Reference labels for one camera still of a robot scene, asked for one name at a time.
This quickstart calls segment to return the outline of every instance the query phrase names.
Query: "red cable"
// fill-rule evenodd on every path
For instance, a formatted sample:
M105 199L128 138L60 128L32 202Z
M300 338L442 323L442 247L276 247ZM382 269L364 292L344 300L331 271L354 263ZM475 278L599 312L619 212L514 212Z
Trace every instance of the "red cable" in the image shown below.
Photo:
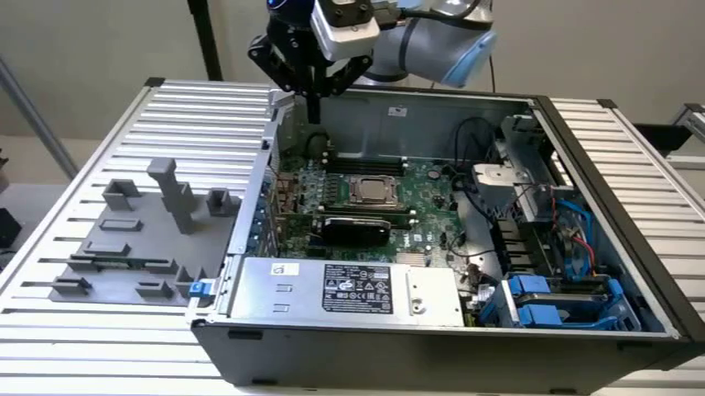
M587 254L590 255L590 269L593 270L593 276L594 276L595 275L595 251L593 250L590 245L587 245L587 242L585 242L578 237L573 237L573 240L582 245L585 250L587 250Z

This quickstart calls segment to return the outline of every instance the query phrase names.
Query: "sticker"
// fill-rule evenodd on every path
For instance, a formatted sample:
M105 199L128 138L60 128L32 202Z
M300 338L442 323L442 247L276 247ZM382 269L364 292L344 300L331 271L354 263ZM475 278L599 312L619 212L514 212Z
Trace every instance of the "sticker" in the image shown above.
M406 117L406 107L390 107L387 111L387 116L391 117Z
M269 275L275 276L298 276L299 264L296 262L272 262Z
M352 314L391 314L391 281L388 266L326 264L323 309Z

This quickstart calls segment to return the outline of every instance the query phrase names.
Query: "power supply label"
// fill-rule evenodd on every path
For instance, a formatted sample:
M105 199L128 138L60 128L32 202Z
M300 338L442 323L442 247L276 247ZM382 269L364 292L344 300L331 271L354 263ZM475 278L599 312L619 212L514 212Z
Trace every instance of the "power supply label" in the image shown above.
M388 267L326 264L323 309L351 314L391 314L392 274Z

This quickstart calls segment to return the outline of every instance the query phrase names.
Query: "metal rail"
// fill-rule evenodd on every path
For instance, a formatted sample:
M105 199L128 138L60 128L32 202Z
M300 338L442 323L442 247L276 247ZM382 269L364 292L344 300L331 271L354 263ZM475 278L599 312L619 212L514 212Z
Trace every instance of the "metal rail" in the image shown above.
M0 275L0 285L6 286L0 295L0 394L311 394L300 389L236 389L225 383L188 329L185 308L55 303L47 298L47 282L64 271L64 260L76 251L104 208L100 192L111 178L132 178L141 189L155 189L152 179L141 173L148 159L164 155L176 157L177 178L188 181L195 191L227 186L236 195L243 194L253 147L249 140L257 144L261 141L269 117L267 94L265 86L221 82L165 81L161 87L143 89L12 266ZM579 113L563 116L590 147L590 155L597 158L601 172L610 177L609 182L621 183L615 190L625 197L625 205L635 206L630 213L651 216L639 222L697 227L691 220L653 218L657 215L650 215L651 211L639 209L655 204L693 216L677 189L669 190L667 186L666 190L647 189L665 194L651 197L659 199L653 201L638 193L643 190L631 188L635 174L658 179L653 181L658 188L663 185L647 156L633 146L621 145L641 159L627 164L602 160L611 158L606 153L614 151L609 148L599 151L598 147L606 147L609 141L625 144L631 141L627 131L617 126L615 115L598 109L593 101L555 103L561 111ZM603 120L579 120L591 113ZM643 230L659 247L662 228ZM705 280L682 278L686 268L677 269L675 265L673 262L670 267L678 282L697 282L691 291L699 287L705 295ZM705 303L694 300L693 304L705 313ZM633 373L595 395L699 396L703 388L705 357L701 357L679 370ZM368 394L344 390L318 393Z

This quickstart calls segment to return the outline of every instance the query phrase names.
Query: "white label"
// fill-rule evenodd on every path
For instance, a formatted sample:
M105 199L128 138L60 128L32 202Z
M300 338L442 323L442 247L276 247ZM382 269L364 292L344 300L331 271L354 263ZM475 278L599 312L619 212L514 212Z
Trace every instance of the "white label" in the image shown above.
M390 107L387 111L387 116L391 117L406 117L406 107Z
M273 276L298 276L299 264L296 262L272 262L269 275Z

